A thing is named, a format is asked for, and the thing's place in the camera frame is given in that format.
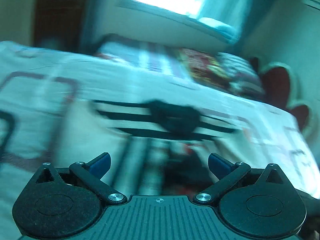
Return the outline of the striped pillow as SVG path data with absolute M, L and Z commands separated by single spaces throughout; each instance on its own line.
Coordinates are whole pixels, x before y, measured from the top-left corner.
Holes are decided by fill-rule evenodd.
M 265 91 L 261 80 L 247 60 L 228 53 L 217 53 L 216 59 L 231 79 L 232 94 L 257 101 L 263 99 Z

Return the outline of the striped knit sweater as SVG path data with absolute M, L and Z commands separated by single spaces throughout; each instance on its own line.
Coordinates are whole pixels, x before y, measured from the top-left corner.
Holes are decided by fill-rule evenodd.
M 159 100 L 92 100 L 87 110 L 99 152 L 111 156 L 104 180 L 126 196 L 190 194 L 212 185 L 209 155 L 219 140 L 239 133 L 226 120 Z

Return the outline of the patterned white bed sheet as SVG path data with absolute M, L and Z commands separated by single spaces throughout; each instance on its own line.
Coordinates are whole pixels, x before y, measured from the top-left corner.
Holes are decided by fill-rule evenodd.
M 161 139 L 141 121 L 100 115 L 133 113 L 134 103 L 160 100 L 190 106 L 213 118 L 210 139 Z M 125 107 L 105 106 L 105 101 Z M 203 167 L 212 151 L 253 168 L 277 163 L 295 188 L 319 197 L 319 170 L 295 118 L 276 107 L 141 70 L 122 60 L 1 43 L 1 110 L 15 129 L 1 156 L 1 239 L 18 239 L 14 201 L 45 161 L 58 166 L 108 152 L 112 167 L 103 181 L 125 195 L 164 191 L 164 166 L 172 154 L 197 153 Z

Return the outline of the white bedding on sill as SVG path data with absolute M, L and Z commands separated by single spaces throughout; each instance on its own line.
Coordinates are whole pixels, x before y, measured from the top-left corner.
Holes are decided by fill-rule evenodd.
M 210 27 L 222 35 L 229 43 L 235 43 L 239 39 L 239 31 L 231 25 L 225 24 L 213 18 L 202 17 L 199 22 Z

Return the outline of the red heart headboard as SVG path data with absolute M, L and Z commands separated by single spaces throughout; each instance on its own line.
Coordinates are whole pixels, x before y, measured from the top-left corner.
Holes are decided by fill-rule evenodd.
M 249 62 L 261 80 L 265 102 L 292 114 L 303 137 L 308 139 L 316 126 L 316 114 L 310 102 L 299 98 L 298 77 L 292 68 L 281 62 L 263 66 L 258 57 Z

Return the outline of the blue left curtain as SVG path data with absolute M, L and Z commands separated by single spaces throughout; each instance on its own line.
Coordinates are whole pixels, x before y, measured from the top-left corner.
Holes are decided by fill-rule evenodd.
M 92 55 L 106 36 L 104 24 L 108 22 L 108 6 L 114 0 L 87 0 L 82 19 L 78 52 Z

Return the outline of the blue right curtain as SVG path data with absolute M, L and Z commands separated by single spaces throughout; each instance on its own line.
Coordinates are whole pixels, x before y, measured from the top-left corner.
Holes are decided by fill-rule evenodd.
M 269 12 L 275 1 L 276 0 L 252 0 L 251 8 L 242 28 L 241 36 L 235 44 L 236 47 L 241 48 L 244 45 L 245 40 Z

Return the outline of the blue curtain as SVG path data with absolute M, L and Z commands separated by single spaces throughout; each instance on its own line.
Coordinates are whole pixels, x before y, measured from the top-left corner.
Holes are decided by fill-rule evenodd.
M 108 6 L 114 0 L 87 0 L 82 19 L 78 52 L 92 55 L 106 36 L 104 24 L 108 22 Z
M 241 48 L 244 45 L 245 40 L 269 12 L 275 1 L 276 0 L 252 0 L 251 8 L 242 28 L 241 36 L 235 44 L 236 47 Z

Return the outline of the dark wooden door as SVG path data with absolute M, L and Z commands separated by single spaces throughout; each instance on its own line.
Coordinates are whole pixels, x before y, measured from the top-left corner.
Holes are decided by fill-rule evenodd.
M 86 0 L 36 0 L 33 46 L 75 52 Z

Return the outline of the red folded blanket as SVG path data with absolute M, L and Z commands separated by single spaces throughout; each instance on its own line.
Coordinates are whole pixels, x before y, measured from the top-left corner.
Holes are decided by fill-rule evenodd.
M 177 57 L 191 78 L 204 86 L 228 90 L 231 78 L 212 55 L 188 48 L 180 48 Z

